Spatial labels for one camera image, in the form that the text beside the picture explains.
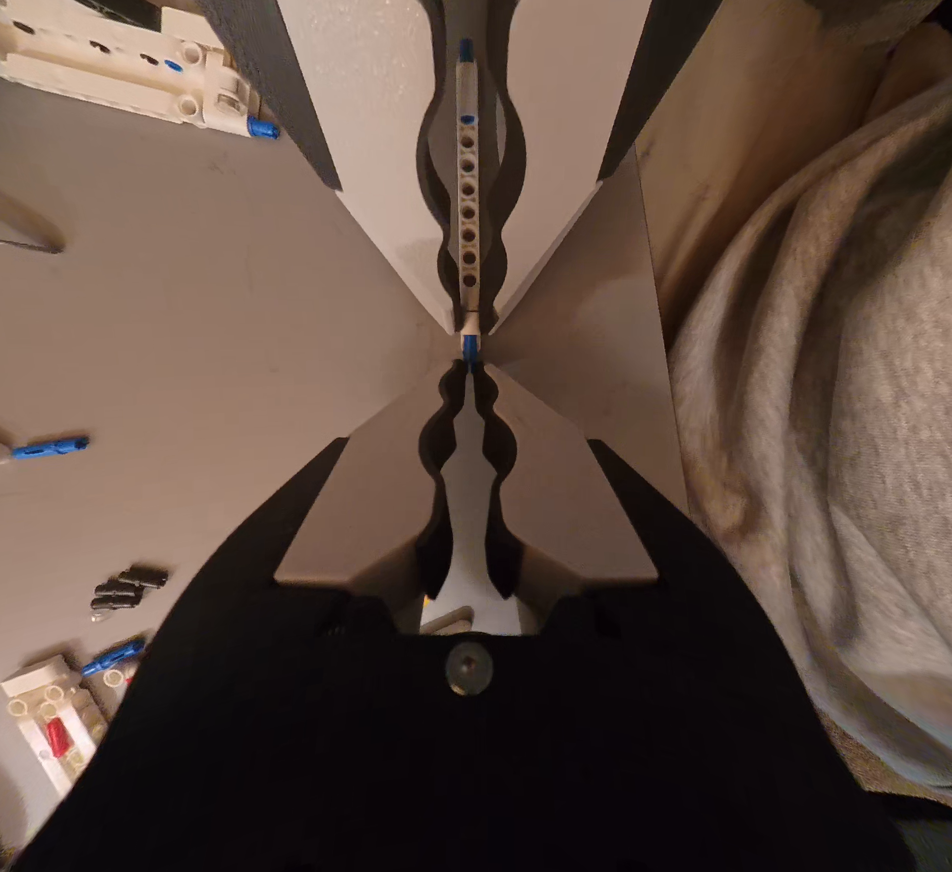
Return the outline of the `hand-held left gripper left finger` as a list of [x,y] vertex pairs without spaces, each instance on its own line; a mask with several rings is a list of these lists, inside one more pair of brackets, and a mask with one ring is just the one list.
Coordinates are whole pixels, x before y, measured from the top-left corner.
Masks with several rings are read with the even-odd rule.
[[454,360],[353,431],[275,580],[383,601],[439,593],[453,552],[443,468],[466,388]]

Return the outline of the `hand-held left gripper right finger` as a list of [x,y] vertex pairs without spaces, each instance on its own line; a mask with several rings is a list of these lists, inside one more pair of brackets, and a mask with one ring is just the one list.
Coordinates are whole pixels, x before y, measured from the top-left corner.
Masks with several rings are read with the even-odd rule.
[[498,366],[473,375],[482,454],[494,470],[489,580],[532,621],[564,598],[655,583],[658,570],[589,441]]

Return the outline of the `pile of loose lego pieces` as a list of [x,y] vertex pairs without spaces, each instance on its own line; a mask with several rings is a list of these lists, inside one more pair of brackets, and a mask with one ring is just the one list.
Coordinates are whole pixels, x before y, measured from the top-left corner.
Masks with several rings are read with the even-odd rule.
[[55,800],[78,783],[149,651],[160,603],[176,568],[136,558],[93,576],[50,604],[6,624],[2,650],[2,730],[22,743]]

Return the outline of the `white zebra lego helicopter model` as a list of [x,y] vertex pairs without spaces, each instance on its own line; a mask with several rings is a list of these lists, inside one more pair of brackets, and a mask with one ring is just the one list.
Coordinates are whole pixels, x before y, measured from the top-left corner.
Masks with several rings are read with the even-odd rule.
[[147,0],[1,0],[1,77],[174,125],[281,136],[208,21]]

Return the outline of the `long white lego beam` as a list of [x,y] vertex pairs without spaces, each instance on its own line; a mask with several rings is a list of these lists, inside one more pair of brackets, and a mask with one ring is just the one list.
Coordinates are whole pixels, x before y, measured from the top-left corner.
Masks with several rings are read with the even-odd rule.
[[460,113],[456,131],[457,271],[460,343],[478,351],[482,337],[482,162],[474,113]]

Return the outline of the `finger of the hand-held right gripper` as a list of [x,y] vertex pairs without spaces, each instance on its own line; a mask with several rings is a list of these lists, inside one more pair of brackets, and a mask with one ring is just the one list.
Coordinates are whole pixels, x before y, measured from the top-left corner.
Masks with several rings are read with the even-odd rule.
[[455,329],[444,227],[418,146],[437,93],[422,0],[276,0],[337,173],[339,198],[427,313]]
[[601,188],[651,0],[487,0],[482,331],[498,330]]

